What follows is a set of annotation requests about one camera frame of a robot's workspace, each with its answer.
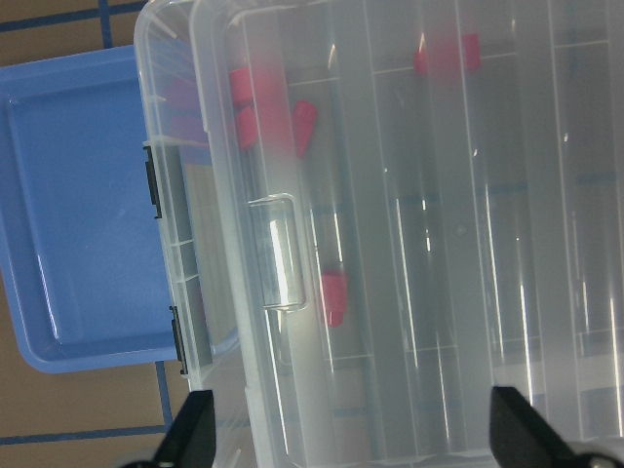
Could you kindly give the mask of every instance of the transparent lid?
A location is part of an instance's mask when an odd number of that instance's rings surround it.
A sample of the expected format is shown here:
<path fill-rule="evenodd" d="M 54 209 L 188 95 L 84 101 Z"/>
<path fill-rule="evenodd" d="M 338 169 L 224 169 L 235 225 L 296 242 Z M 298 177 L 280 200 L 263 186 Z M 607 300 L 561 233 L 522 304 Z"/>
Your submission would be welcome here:
<path fill-rule="evenodd" d="M 623 435 L 623 20 L 196 3 L 259 465 L 490 466 L 492 384 L 567 440 Z"/>
<path fill-rule="evenodd" d="M 189 0 L 150 2 L 136 24 L 161 241 L 191 385 L 237 343 L 208 138 L 189 37 Z"/>

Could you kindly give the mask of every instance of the brown floor tile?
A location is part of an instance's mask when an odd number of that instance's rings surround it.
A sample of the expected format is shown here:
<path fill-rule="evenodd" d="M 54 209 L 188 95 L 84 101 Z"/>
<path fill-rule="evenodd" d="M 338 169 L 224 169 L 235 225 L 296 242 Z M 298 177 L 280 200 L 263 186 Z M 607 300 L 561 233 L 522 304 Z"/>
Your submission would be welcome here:
<path fill-rule="evenodd" d="M 110 32 L 113 36 L 113 45 L 128 46 L 133 43 L 135 23 L 138 12 L 110 17 Z"/>
<path fill-rule="evenodd" d="M 182 408 L 182 404 L 188 395 L 188 380 L 179 374 L 180 369 L 181 364 L 178 361 L 167 361 L 165 363 L 169 401 L 172 406 L 172 415 L 174 417 L 176 417 L 179 409 Z"/>
<path fill-rule="evenodd" d="M 0 0 L 0 22 L 46 17 L 58 13 L 91 10 L 98 0 Z"/>
<path fill-rule="evenodd" d="M 0 372 L 0 437 L 163 424 L 153 364 L 63 374 L 31 368 L 1 286 Z"/>
<path fill-rule="evenodd" d="M 164 435 L 0 446 L 0 466 L 112 468 L 151 457 Z"/>
<path fill-rule="evenodd" d="M 0 33 L 0 44 L 0 66 L 70 56 L 101 49 L 101 28 L 99 19 L 33 27 Z"/>

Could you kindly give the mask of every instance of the blue grid line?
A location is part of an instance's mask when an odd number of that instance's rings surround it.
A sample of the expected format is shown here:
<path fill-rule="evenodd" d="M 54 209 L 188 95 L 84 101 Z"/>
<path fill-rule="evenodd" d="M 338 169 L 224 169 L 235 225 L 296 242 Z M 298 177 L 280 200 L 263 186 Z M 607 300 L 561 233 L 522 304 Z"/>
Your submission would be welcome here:
<path fill-rule="evenodd" d="M 110 12 L 108 0 L 97 0 L 99 10 L 99 27 L 101 28 L 101 43 L 104 49 L 113 47 L 113 35 L 110 32 Z"/>
<path fill-rule="evenodd" d="M 144 436 L 164 434 L 165 426 L 124 427 L 120 429 L 99 429 L 96 431 L 65 432 L 60 434 L 36 434 L 33 436 L 0 437 L 0 446 L 18 444 L 41 444 L 61 441 L 84 441 L 88 439 L 105 439 L 110 437 Z"/>
<path fill-rule="evenodd" d="M 52 26 L 54 24 L 79 20 L 92 20 L 93 18 L 99 18 L 99 10 L 80 10 L 78 12 L 48 15 L 46 17 L 18 19 L 16 21 L 0 22 L 0 32 L 17 31 L 31 27 Z"/>
<path fill-rule="evenodd" d="M 174 422 L 172 415 L 172 406 L 169 400 L 169 387 L 167 386 L 167 374 L 165 373 L 165 363 L 158 361 L 156 363 L 156 376 L 158 377 L 158 390 L 160 391 L 160 405 L 163 409 L 163 420 L 165 428 L 169 430 Z"/>
<path fill-rule="evenodd" d="M 18 31 L 21 29 L 29 29 L 32 27 L 52 26 L 55 24 L 63 24 L 66 22 L 80 21 L 80 20 L 92 20 L 100 18 L 102 11 L 104 11 L 107 17 L 110 19 L 114 15 L 123 15 L 124 13 L 139 12 L 145 5 L 146 0 L 140 2 L 126 3 L 123 5 L 108 5 L 107 0 L 98 0 L 98 8 L 90 10 L 80 10 L 77 12 L 58 13 L 55 15 L 47 15 L 44 17 L 17 19 L 15 21 L 0 22 L 0 32 Z M 110 31 L 110 20 L 108 21 L 108 31 Z"/>

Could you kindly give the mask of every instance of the red cap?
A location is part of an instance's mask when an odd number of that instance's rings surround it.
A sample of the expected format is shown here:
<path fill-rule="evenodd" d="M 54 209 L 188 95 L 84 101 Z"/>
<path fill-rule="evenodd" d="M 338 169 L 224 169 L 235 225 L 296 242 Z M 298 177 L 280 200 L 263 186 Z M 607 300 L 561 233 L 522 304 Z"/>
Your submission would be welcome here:
<path fill-rule="evenodd" d="M 413 53 L 413 69 L 419 75 L 427 74 L 427 50 L 424 47 Z"/>
<path fill-rule="evenodd" d="M 326 270 L 321 275 L 321 286 L 325 323 L 338 327 L 347 311 L 347 275 L 341 270 Z"/>
<path fill-rule="evenodd" d="M 294 133 L 294 147 L 296 156 L 303 158 L 305 151 L 308 149 L 318 110 L 314 104 L 307 100 L 298 100 L 292 111 L 292 132 Z"/>
<path fill-rule="evenodd" d="M 252 75 L 248 67 L 230 71 L 230 90 L 236 107 L 243 107 L 254 101 Z"/>
<path fill-rule="evenodd" d="M 481 67 L 481 47 L 479 34 L 464 34 L 461 36 L 464 47 L 464 67 L 466 71 L 476 71 Z"/>
<path fill-rule="evenodd" d="M 241 151 L 247 151 L 257 142 L 255 111 L 250 105 L 236 114 L 236 133 Z"/>

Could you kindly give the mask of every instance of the plastic storage box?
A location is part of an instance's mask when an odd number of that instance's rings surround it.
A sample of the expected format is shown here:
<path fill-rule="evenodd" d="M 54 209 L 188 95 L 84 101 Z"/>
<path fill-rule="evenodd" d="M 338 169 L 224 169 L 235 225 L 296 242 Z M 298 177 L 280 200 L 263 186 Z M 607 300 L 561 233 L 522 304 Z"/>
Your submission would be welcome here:
<path fill-rule="evenodd" d="M 145 7 L 163 246 L 216 466 L 493 466 L 492 384 L 619 446 L 623 23 L 606 0 Z M 231 312 L 240 349 L 211 357 Z M 243 385 L 239 353 L 256 458 L 218 376 Z"/>
<path fill-rule="evenodd" d="M 0 267 L 24 359 L 173 359 L 133 48 L 2 68 L 0 106 Z"/>

